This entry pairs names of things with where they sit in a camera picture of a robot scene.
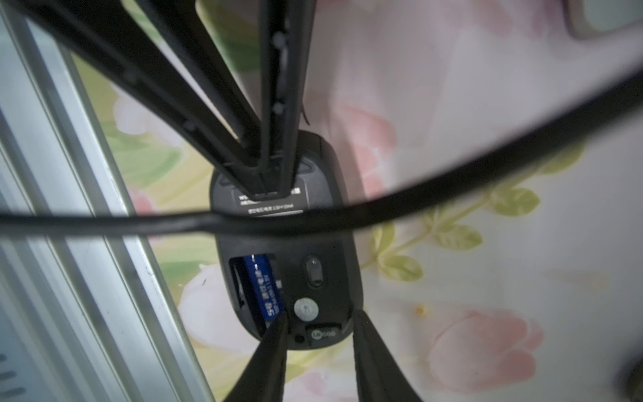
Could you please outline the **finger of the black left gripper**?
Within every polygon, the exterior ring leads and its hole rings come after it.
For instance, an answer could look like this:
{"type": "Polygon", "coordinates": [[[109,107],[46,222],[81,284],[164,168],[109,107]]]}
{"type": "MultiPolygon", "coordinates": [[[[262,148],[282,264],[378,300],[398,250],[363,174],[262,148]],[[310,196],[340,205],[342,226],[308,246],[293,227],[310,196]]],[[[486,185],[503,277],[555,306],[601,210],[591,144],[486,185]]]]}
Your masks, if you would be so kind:
{"type": "Polygon", "coordinates": [[[291,193],[315,1],[261,1],[261,198],[291,193]]]}
{"type": "Polygon", "coordinates": [[[154,112],[246,194],[261,194],[253,158],[120,2],[11,1],[10,6],[154,112]]]}

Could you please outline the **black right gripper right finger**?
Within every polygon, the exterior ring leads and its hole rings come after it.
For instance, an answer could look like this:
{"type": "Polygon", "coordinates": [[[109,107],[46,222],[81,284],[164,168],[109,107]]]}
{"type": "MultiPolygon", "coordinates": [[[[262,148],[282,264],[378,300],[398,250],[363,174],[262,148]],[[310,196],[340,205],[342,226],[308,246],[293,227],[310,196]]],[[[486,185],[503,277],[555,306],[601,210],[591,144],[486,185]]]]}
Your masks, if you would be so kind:
{"type": "Polygon", "coordinates": [[[367,313],[354,313],[353,350],[359,401],[421,401],[367,313]]]}

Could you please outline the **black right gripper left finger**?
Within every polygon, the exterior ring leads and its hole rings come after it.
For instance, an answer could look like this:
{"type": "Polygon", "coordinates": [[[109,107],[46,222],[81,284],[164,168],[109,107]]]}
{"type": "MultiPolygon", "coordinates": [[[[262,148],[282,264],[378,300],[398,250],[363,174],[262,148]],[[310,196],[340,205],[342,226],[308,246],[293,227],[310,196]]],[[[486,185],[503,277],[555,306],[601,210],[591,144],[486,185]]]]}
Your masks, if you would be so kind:
{"type": "Polygon", "coordinates": [[[288,321],[280,313],[267,329],[224,402],[282,402],[286,383],[288,321]]]}

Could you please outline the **black wireless mouse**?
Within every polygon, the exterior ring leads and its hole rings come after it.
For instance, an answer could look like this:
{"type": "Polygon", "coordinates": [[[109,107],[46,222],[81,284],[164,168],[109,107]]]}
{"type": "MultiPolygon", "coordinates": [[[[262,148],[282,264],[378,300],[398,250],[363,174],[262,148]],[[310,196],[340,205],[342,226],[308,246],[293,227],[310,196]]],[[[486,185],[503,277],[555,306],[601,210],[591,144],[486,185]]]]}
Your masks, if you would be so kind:
{"type": "MultiPolygon", "coordinates": [[[[336,153],[317,134],[301,132],[298,169],[291,195],[253,201],[222,174],[214,174],[214,209],[251,218],[284,217],[308,209],[341,206],[346,189],[336,153]]],[[[353,234],[269,238],[217,236],[224,284],[244,331],[263,338],[265,323],[243,256],[266,254],[288,318],[289,350],[331,347],[353,331],[353,313],[363,307],[363,287],[353,234]]]]}

